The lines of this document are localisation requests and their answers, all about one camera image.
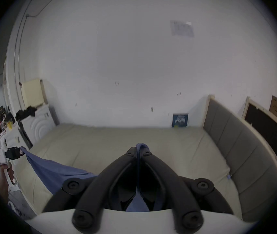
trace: human hand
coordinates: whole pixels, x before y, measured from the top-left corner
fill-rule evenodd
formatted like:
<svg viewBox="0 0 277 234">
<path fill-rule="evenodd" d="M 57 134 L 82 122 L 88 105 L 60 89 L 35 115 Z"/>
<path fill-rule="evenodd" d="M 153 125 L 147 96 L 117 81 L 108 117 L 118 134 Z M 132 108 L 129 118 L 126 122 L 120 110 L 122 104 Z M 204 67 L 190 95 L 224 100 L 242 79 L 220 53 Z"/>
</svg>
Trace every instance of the human hand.
<svg viewBox="0 0 277 234">
<path fill-rule="evenodd" d="M 3 198 L 5 203 L 8 203 L 8 182 L 6 180 L 4 170 L 8 169 L 8 165 L 1 165 L 0 166 L 0 196 Z M 12 169 L 12 166 L 7 170 L 7 173 L 13 181 L 14 179 L 14 171 Z"/>
</svg>

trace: wooden frame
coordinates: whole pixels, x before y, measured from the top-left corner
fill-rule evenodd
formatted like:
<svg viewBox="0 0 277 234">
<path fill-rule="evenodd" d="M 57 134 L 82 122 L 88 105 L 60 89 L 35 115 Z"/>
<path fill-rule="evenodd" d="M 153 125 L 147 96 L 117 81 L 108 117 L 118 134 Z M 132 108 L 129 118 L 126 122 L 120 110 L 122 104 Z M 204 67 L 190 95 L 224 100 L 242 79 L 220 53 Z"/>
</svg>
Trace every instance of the wooden frame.
<svg viewBox="0 0 277 234">
<path fill-rule="evenodd" d="M 267 109 L 262 107 L 260 104 L 258 104 L 255 101 L 251 100 L 249 96 L 247 97 L 247 100 L 246 100 L 245 109 L 244 109 L 244 112 L 242 114 L 242 119 L 245 119 L 248 108 L 249 108 L 249 105 L 255 106 L 256 109 L 261 110 L 266 115 L 268 115 L 273 121 L 275 121 L 277 123 L 277 116 L 276 115 L 274 115 L 271 111 L 268 111 Z"/>
<path fill-rule="evenodd" d="M 206 107 L 205 107 L 205 112 L 203 114 L 203 119 L 202 119 L 202 123 L 201 123 L 201 127 L 203 127 L 204 124 L 205 124 L 205 120 L 206 120 L 206 116 L 207 116 L 207 112 L 208 112 L 208 107 L 209 107 L 210 99 L 215 99 L 215 95 L 208 95 L 207 102 L 206 102 Z"/>
</svg>

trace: white wall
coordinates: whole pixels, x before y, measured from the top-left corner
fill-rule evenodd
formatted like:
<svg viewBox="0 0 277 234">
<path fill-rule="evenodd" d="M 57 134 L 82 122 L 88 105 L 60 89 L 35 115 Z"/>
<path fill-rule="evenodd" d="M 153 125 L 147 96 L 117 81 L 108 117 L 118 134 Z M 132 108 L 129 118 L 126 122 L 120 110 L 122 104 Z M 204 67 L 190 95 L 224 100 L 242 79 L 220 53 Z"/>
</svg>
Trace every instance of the white wall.
<svg viewBox="0 0 277 234">
<path fill-rule="evenodd" d="M 26 13 L 49 1 L 32 0 Z M 277 28 L 256 4 L 53 0 L 27 18 L 20 79 L 43 79 L 60 122 L 169 127 L 173 113 L 189 113 L 199 125 L 211 93 L 240 116 L 247 96 L 269 108 Z M 170 20 L 190 21 L 195 37 L 172 36 Z"/>
</svg>

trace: blackboard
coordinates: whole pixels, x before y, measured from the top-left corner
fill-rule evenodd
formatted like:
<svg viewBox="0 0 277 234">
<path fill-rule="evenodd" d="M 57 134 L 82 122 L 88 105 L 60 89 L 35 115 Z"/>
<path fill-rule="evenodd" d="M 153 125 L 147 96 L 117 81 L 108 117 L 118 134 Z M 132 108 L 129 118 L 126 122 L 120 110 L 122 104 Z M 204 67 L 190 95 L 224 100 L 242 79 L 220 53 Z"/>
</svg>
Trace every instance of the blackboard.
<svg viewBox="0 0 277 234">
<path fill-rule="evenodd" d="M 265 138 L 277 156 L 277 123 L 251 104 L 249 104 L 245 120 Z"/>
</svg>

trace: bed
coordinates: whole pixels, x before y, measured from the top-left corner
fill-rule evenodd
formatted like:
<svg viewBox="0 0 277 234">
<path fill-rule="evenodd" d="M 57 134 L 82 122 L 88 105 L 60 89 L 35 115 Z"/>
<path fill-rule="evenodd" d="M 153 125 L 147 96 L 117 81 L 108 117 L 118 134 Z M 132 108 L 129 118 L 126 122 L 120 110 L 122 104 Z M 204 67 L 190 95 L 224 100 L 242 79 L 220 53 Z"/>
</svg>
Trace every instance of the bed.
<svg viewBox="0 0 277 234">
<path fill-rule="evenodd" d="M 277 160 L 265 140 L 244 120 L 209 96 L 202 127 L 96 128 L 60 124 L 30 152 L 63 165 L 99 174 L 137 143 L 178 175 L 211 180 L 234 215 L 258 220 L 277 195 Z M 42 212 L 52 194 L 23 156 L 15 175 L 35 213 Z"/>
</svg>

